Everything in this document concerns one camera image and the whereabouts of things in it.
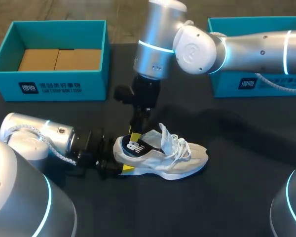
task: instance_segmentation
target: cardboard box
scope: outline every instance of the cardboard box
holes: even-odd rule
[[[26,49],[18,71],[53,71],[58,52],[58,49]]]
[[[97,49],[99,68],[18,71],[26,49]],[[5,101],[105,100],[109,65],[106,21],[12,22],[0,47],[0,92]]]
[[[296,30],[296,16],[208,18],[207,31],[239,36],[269,31]],[[273,83],[296,89],[296,75],[262,74]],[[215,97],[292,96],[257,79],[254,73],[217,72],[210,74]]]
[[[59,50],[55,70],[98,70],[100,63],[100,49]]]

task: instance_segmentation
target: shoe tongue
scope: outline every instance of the shoe tongue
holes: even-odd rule
[[[173,154],[173,138],[170,134],[170,132],[167,130],[167,128],[162,124],[159,123],[159,127],[162,130],[162,136],[161,136],[161,148],[167,156]]]

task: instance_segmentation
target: cable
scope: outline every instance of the cable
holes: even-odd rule
[[[278,84],[275,84],[271,81],[269,81],[268,79],[266,79],[264,76],[262,76],[260,73],[255,73],[256,76],[261,79],[264,83],[278,89],[278,90],[283,90],[283,91],[287,91],[287,92],[291,92],[291,93],[296,93],[296,89],[292,89],[292,88],[286,88],[286,87],[283,87],[283,86],[280,86]]]
[[[19,130],[21,128],[28,128],[30,130],[32,130],[34,133],[36,133],[43,142],[45,142],[47,145],[48,145],[48,148],[50,149],[50,151],[55,155],[57,156],[58,158],[62,159],[63,161],[65,162],[68,162],[70,164],[73,164],[73,165],[77,165],[77,163],[73,160],[73,159],[70,159],[70,158],[67,158],[63,155],[61,155],[58,151],[55,150],[55,148],[53,148],[53,146],[49,143],[49,141],[46,139],[46,137],[41,133],[41,131],[39,131],[37,128],[31,126],[31,125],[28,125],[28,124],[20,124],[20,125],[16,125],[16,126],[13,126],[11,128],[9,128],[7,131],[6,131],[6,135],[4,137],[4,142],[7,143],[8,141],[8,137],[16,130]]]
[[[222,37],[227,37],[226,35],[219,33],[219,32],[210,32],[212,35],[215,36],[222,36]],[[296,93],[296,89],[292,89],[292,88],[286,88],[283,86],[280,86],[278,84],[275,84],[273,82],[271,82],[270,80],[266,79],[264,76],[262,76],[260,73],[255,73],[255,75],[257,76],[258,79],[262,80],[265,84],[268,84],[269,86],[272,86],[278,90],[282,90],[282,91],[286,91],[286,92],[291,92],[291,93]]]

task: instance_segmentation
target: concrete floor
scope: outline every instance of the concrete floor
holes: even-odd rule
[[[182,0],[189,19],[206,28],[208,17],[296,16],[296,0]],[[0,0],[0,43],[11,21],[106,19],[113,43],[136,42],[148,0]]]

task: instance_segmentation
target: box logo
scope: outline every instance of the box logo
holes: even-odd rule
[[[254,89],[257,83],[256,78],[242,78],[239,84],[238,89]]]
[[[38,94],[38,90],[34,82],[19,82],[19,86],[23,94]]]

